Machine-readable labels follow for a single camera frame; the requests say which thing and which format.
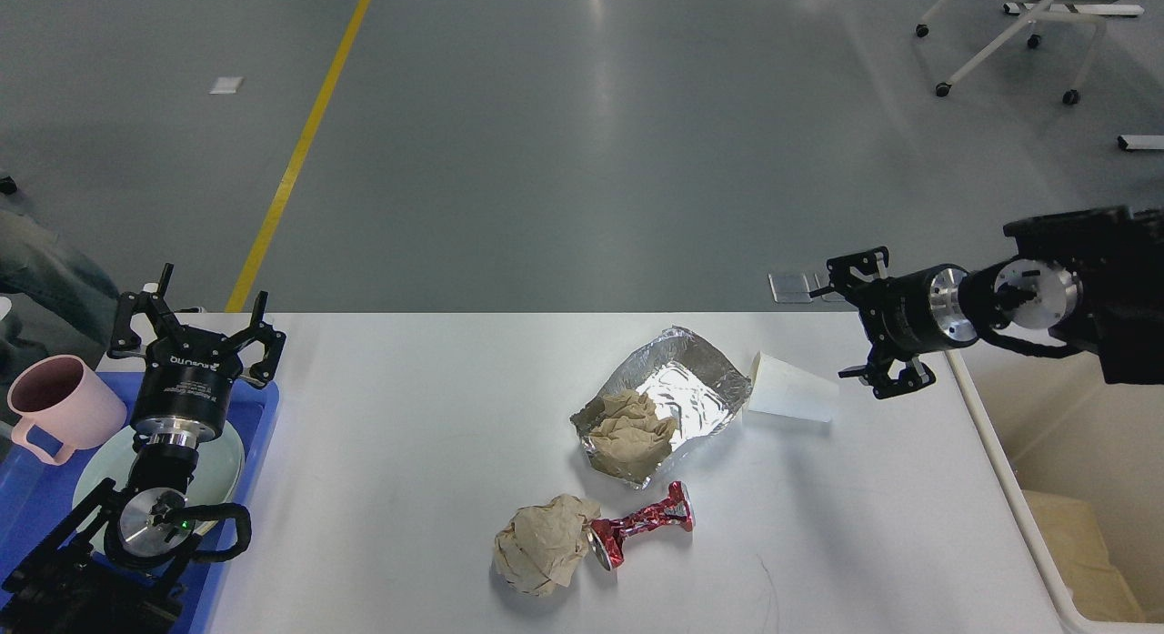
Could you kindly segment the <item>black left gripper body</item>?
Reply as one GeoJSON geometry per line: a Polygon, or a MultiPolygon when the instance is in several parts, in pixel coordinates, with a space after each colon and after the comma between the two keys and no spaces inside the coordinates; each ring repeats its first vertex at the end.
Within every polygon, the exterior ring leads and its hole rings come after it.
{"type": "Polygon", "coordinates": [[[158,340],[135,349],[133,355],[146,361],[130,415],[135,435],[149,446],[191,450],[221,437],[242,373],[237,352],[225,339],[208,346],[158,340]]]}

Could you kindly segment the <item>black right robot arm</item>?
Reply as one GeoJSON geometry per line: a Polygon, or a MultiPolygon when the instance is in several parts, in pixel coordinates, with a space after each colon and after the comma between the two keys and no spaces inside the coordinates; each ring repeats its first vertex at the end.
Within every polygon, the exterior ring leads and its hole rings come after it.
{"type": "Polygon", "coordinates": [[[1163,380],[1161,211],[1127,206],[1024,218],[1005,225],[1016,252],[977,272],[938,264],[893,277],[883,245],[826,262],[809,298],[856,307],[868,359],[842,370],[874,397],[936,380],[920,359],[978,341],[1027,357],[1092,352],[1109,384],[1163,380]]]}

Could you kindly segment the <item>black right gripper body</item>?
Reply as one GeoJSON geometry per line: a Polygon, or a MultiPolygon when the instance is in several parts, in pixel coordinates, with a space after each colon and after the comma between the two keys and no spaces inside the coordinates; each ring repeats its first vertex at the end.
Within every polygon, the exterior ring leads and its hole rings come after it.
{"type": "Polygon", "coordinates": [[[907,362],[977,343],[977,328],[960,301],[966,280],[965,269],[943,264],[866,283],[858,290],[858,309],[870,340],[868,359],[907,362]]]}

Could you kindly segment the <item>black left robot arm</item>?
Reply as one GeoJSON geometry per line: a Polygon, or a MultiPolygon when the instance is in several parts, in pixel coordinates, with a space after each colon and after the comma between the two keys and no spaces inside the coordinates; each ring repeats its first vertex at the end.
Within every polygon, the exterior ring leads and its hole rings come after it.
{"type": "Polygon", "coordinates": [[[193,498],[196,472],[230,430],[240,384],[267,389],[286,333],[267,322],[257,293],[234,333],[182,322],[166,304],[172,266],[151,287],[120,295],[107,355],[140,357],[146,372],[126,405],[79,357],[47,357],[17,376],[7,405],[12,440],[47,465],[125,437],[125,479],[102,477],[3,578],[5,633],[166,633],[184,605],[189,567],[244,554],[251,515],[229,496],[193,498]]]}

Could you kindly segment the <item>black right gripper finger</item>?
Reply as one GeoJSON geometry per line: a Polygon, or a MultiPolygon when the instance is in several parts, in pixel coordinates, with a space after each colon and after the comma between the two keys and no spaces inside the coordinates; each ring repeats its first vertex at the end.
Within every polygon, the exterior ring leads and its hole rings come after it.
{"type": "Polygon", "coordinates": [[[849,304],[860,304],[870,287],[876,285],[876,282],[886,282],[889,277],[888,261],[889,249],[878,245],[868,251],[828,258],[826,275],[831,275],[836,282],[847,282],[844,293],[849,304]]]}
{"type": "Polygon", "coordinates": [[[857,378],[872,389],[876,399],[889,399],[918,392],[937,380],[932,369],[918,352],[902,351],[889,343],[873,343],[868,359],[861,366],[840,369],[842,378],[857,378]]]}

